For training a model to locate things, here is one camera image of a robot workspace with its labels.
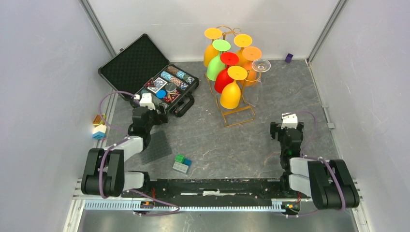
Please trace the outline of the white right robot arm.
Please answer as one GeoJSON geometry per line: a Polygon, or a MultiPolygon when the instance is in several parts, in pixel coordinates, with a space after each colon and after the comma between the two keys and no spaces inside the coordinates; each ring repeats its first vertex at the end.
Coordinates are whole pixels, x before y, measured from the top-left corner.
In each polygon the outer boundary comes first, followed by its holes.
{"type": "Polygon", "coordinates": [[[345,161],[301,155],[304,124],[271,122],[270,134],[280,143],[280,165],[285,171],[279,191],[285,197],[300,192],[319,210],[357,208],[358,190],[345,161]]]}

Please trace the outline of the white blue toy brick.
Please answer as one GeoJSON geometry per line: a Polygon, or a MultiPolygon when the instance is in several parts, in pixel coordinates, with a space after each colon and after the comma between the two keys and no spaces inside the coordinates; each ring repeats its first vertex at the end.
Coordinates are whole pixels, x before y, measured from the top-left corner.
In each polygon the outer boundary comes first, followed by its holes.
{"type": "Polygon", "coordinates": [[[105,137],[106,130],[106,125],[100,124],[96,126],[92,132],[92,138],[96,140],[103,139],[105,137]]]}

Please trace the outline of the orange plastic wine glass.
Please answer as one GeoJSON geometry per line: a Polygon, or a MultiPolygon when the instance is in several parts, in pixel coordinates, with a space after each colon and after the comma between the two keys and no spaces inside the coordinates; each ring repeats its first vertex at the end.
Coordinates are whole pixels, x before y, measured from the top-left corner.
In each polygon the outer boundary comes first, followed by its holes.
{"type": "Polygon", "coordinates": [[[245,58],[246,62],[242,65],[242,67],[248,71],[248,77],[246,80],[242,81],[242,84],[249,87],[254,85],[256,81],[256,71],[253,69],[252,63],[255,60],[258,60],[262,57],[262,52],[259,48],[255,46],[248,46],[244,48],[242,52],[243,57],[245,58]]]}

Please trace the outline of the green plastic wine glass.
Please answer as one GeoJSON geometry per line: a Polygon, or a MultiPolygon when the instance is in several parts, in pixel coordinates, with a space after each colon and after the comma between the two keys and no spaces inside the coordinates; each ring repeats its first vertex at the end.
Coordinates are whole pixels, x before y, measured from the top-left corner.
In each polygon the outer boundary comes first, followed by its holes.
{"type": "Polygon", "coordinates": [[[212,43],[212,46],[218,51],[218,53],[210,60],[207,67],[206,76],[209,80],[215,81],[218,74],[225,69],[225,64],[221,61],[221,55],[223,52],[228,51],[231,48],[231,45],[226,40],[216,39],[212,43]]]}

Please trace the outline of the grey building baseplate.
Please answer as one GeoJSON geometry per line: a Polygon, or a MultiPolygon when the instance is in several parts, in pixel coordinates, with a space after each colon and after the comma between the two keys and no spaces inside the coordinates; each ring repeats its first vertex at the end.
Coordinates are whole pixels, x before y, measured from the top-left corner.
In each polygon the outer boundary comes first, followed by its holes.
{"type": "Polygon", "coordinates": [[[141,163],[148,164],[172,154],[172,148],[164,131],[151,135],[148,147],[141,153],[141,163]]]}

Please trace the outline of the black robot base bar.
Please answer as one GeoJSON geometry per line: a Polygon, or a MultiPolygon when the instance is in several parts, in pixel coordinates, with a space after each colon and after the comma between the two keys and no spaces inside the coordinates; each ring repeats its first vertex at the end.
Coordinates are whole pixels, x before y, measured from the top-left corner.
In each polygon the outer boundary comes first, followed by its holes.
{"type": "Polygon", "coordinates": [[[270,206],[272,199],[296,202],[303,193],[279,179],[150,179],[140,192],[180,207],[270,206]]]}

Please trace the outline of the clear wine glass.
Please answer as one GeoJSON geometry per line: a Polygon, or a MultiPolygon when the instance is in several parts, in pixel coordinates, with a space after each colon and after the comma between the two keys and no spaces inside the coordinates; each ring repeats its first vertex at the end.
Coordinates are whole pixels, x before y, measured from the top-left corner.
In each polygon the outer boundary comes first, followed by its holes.
{"type": "Polygon", "coordinates": [[[250,85],[247,87],[246,96],[248,103],[250,103],[253,107],[261,104],[263,101],[262,76],[270,69],[271,63],[266,59],[260,58],[252,62],[252,70],[255,72],[255,78],[247,82],[250,85]]]}

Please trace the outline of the yellow plastic wine glass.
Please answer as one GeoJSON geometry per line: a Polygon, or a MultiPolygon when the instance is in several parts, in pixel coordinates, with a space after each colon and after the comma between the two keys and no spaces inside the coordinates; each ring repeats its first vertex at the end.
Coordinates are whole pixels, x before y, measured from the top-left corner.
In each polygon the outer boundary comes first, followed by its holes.
{"type": "Polygon", "coordinates": [[[234,38],[234,44],[238,46],[240,49],[236,52],[236,55],[239,58],[239,62],[237,63],[238,66],[242,66],[247,60],[244,58],[242,52],[243,50],[251,46],[252,44],[252,37],[247,34],[238,34],[234,38]]]}
{"type": "Polygon", "coordinates": [[[219,28],[208,28],[204,31],[206,38],[211,40],[211,43],[204,51],[203,64],[208,67],[211,59],[213,59],[219,52],[213,47],[213,42],[222,36],[222,31],[219,28]]]}
{"type": "Polygon", "coordinates": [[[235,109],[239,105],[241,98],[241,89],[237,81],[245,80],[248,72],[243,67],[234,65],[229,67],[228,75],[234,81],[223,89],[220,96],[220,104],[226,109],[235,109]]]}

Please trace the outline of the purple cube block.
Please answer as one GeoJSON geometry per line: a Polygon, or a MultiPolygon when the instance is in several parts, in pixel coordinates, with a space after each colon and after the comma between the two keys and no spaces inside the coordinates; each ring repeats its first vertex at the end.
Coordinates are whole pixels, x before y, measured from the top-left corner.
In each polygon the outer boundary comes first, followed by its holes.
{"type": "Polygon", "coordinates": [[[286,63],[291,63],[292,59],[293,59],[293,54],[288,53],[286,58],[285,58],[285,62],[286,63]]]}

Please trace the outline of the yellow orange toy brick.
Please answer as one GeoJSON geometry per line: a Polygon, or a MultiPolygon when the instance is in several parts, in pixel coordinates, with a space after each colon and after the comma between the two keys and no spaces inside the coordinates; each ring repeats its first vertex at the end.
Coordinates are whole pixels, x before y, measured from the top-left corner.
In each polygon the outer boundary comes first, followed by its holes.
{"type": "Polygon", "coordinates": [[[92,124],[93,124],[94,127],[97,127],[99,125],[104,125],[105,120],[106,120],[106,115],[105,114],[96,115],[96,117],[94,118],[92,124]]]}

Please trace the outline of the green grey blue bricks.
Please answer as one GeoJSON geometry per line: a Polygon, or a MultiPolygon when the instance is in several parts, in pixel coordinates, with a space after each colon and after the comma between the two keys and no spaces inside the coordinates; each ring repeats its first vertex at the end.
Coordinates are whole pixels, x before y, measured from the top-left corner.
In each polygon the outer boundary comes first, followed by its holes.
{"type": "Polygon", "coordinates": [[[179,173],[187,174],[191,164],[192,161],[190,159],[185,158],[182,154],[177,154],[172,169],[179,173]]]}

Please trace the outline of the red plastic wine glass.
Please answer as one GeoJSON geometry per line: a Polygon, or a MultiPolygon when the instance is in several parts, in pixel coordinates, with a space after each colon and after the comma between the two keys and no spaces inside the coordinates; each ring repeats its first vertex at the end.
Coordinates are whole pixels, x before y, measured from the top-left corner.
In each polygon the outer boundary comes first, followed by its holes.
{"type": "Polygon", "coordinates": [[[214,89],[217,93],[222,93],[223,89],[234,80],[228,75],[228,69],[239,62],[239,57],[233,52],[224,52],[220,57],[225,67],[220,71],[215,80],[214,89]]]}

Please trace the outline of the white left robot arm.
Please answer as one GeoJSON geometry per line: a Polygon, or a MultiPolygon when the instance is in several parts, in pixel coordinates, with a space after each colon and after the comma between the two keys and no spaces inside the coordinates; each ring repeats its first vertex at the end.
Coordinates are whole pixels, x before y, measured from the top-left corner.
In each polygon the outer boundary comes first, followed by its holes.
{"type": "Polygon", "coordinates": [[[118,197],[125,182],[125,161],[146,150],[151,142],[154,126],[168,122],[163,105],[156,109],[138,106],[132,111],[132,123],[126,136],[106,148],[92,148],[88,151],[81,180],[81,191],[85,195],[99,195],[102,198],[118,197]]]}

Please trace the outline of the black poker chip case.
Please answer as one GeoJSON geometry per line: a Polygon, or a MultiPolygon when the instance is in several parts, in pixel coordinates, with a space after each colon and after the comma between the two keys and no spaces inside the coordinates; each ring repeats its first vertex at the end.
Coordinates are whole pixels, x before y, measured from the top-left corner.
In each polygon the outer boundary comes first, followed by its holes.
{"type": "Polygon", "coordinates": [[[98,69],[98,74],[121,97],[129,101],[126,92],[150,93],[156,106],[182,117],[195,103],[193,92],[199,79],[171,64],[169,59],[145,33],[98,69]]]}

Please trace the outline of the gold wire wine glass rack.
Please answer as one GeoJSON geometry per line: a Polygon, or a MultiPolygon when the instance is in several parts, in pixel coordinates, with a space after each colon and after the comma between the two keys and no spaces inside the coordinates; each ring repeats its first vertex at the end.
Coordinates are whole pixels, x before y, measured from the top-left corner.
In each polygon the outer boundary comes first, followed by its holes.
{"type": "Polygon", "coordinates": [[[251,111],[251,118],[244,122],[253,121],[256,114],[244,91],[261,79],[262,70],[257,62],[262,51],[252,45],[252,37],[241,33],[240,28],[213,27],[206,29],[204,35],[211,40],[204,52],[205,78],[225,126],[231,127],[227,116],[247,110],[251,111]]]}

